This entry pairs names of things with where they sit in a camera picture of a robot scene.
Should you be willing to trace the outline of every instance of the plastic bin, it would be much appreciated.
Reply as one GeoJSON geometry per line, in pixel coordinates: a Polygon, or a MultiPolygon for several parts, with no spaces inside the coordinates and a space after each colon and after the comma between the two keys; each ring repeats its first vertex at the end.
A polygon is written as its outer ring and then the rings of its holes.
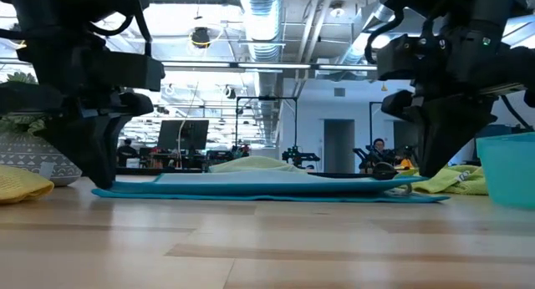
{"type": "Polygon", "coordinates": [[[476,144],[492,201],[535,209],[535,133],[481,138],[476,144]]]}

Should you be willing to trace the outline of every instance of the yellow cloth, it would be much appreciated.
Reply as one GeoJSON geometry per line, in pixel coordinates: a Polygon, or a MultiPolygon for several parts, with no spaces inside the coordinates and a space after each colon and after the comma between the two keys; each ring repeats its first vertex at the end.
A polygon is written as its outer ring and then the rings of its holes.
{"type": "MultiPolygon", "coordinates": [[[[417,176],[418,170],[400,172],[400,175],[417,176]]],[[[487,182],[481,167],[458,165],[446,167],[430,180],[412,184],[414,190],[426,193],[451,193],[462,195],[488,195],[487,182]]]]}
{"type": "Polygon", "coordinates": [[[0,204],[38,200],[52,192],[54,183],[41,175],[0,165],[0,204]]]}
{"type": "Polygon", "coordinates": [[[212,173],[251,170],[276,170],[303,174],[307,173],[305,169],[299,169],[298,167],[285,163],[281,160],[275,160],[265,156],[248,156],[237,160],[231,160],[223,164],[213,165],[209,169],[209,171],[212,173]]]}
{"type": "Polygon", "coordinates": [[[408,160],[408,159],[403,159],[401,161],[400,166],[405,167],[405,168],[409,168],[409,169],[413,169],[414,168],[414,166],[412,165],[412,162],[410,160],[408,160]]]}

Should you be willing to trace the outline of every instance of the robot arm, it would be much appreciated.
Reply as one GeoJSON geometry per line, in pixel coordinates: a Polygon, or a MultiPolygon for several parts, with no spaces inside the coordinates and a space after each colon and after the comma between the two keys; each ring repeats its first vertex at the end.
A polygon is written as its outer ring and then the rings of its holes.
{"type": "Polygon", "coordinates": [[[532,14],[524,0],[380,0],[395,19],[369,37],[397,27],[406,8],[424,18],[419,37],[403,35],[377,53],[379,80],[410,79],[415,92],[385,98],[382,110],[419,128],[420,173],[434,176],[483,127],[496,121],[492,105],[500,95],[527,89],[535,105],[535,53],[502,43],[507,20],[532,14]],[[445,17],[438,33],[433,21],[445,17]]]}
{"type": "Polygon", "coordinates": [[[115,179],[115,150],[120,130],[136,115],[152,112],[142,94],[124,87],[160,90],[163,65],[150,56],[150,35],[143,19],[149,0],[2,0],[11,3],[20,32],[0,37],[21,39],[18,58],[31,63],[39,84],[2,84],[0,115],[46,114],[37,133],[75,163],[98,187],[115,179]],[[93,23],[112,13],[125,15],[117,31],[93,23]],[[111,52],[95,35],[115,35],[134,19],[146,44],[145,54],[111,52]]]}

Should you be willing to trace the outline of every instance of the table surface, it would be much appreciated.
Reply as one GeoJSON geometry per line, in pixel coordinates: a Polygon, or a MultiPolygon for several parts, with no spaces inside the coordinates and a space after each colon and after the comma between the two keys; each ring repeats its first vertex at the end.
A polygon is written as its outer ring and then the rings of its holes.
{"type": "MultiPolygon", "coordinates": [[[[122,180],[150,180],[122,177],[122,180]]],[[[6,289],[535,287],[535,211],[100,199],[86,179],[0,207],[6,289]]]]}

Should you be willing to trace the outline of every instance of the blue cloth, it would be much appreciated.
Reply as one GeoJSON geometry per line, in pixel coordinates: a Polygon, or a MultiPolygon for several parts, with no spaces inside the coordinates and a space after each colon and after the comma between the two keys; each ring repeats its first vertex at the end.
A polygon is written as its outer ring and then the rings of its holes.
{"type": "Polygon", "coordinates": [[[428,196],[417,193],[411,195],[382,192],[376,195],[334,195],[334,196],[224,196],[224,195],[180,195],[180,194],[129,194],[94,189],[93,194],[104,198],[170,199],[170,200],[235,200],[235,201],[297,201],[297,202],[393,202],[393,203],[431,203],[448,200],[447,196],[428,196]]]}
{"type": "Polygon", "coordinates": [[[109,198],[181,200],[426,203],[448,199],[444,196],[414,193],[403,195],[389,191],[422,180],[424,178],[414,176],[393,180],[335,180],[280,171],[208,175],[163,174],[151,182],[118,181],[111,190],[95,189],[93,193],[109,198]]]}

